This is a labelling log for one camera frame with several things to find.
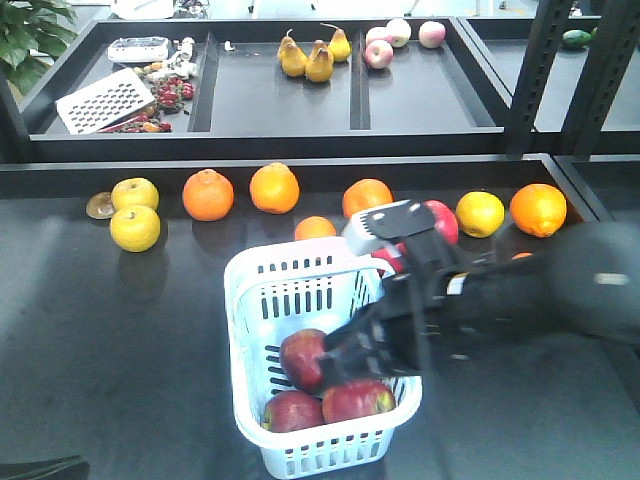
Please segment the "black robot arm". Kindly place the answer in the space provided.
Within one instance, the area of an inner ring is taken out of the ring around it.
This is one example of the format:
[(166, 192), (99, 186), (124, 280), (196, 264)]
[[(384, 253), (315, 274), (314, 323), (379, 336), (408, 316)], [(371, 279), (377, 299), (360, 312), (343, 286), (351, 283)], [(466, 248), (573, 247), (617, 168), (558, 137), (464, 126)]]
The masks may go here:
[(409, 237), (408, 265), (383, 295), (325, 338), (325, 386), (425, 370), (428, 337), (473, 331), (522, 338), (569, 331), (639, 343), (639, 227), (581, 223), (520, 259), (446, 265), (433, 239)]

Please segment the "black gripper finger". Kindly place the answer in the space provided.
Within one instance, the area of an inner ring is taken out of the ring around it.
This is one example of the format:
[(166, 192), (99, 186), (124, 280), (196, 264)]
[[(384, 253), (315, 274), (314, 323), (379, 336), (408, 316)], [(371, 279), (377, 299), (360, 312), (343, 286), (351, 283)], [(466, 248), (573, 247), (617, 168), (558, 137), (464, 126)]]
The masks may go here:
[(25, 463), (2, 463), (2, 479), (79, 479), (89, 478), (89, 463), (74, 455)]

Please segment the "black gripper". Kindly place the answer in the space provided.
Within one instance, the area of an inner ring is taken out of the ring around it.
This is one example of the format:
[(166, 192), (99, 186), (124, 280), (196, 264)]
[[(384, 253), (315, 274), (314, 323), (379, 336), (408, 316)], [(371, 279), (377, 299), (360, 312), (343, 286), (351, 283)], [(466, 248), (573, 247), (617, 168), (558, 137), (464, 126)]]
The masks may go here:
[[(423, 369), (422, 342), (438, 328), (446, 298), (459, 292), (465, 272), (447, 243), (404, 244), (406, 269), (395, 273), (381, 259), (392, 272), (383, 278), (380, 299), (324, 338), (318, 365), (325, 388)], [(340, 350), (347, 348), (363, 350)]]

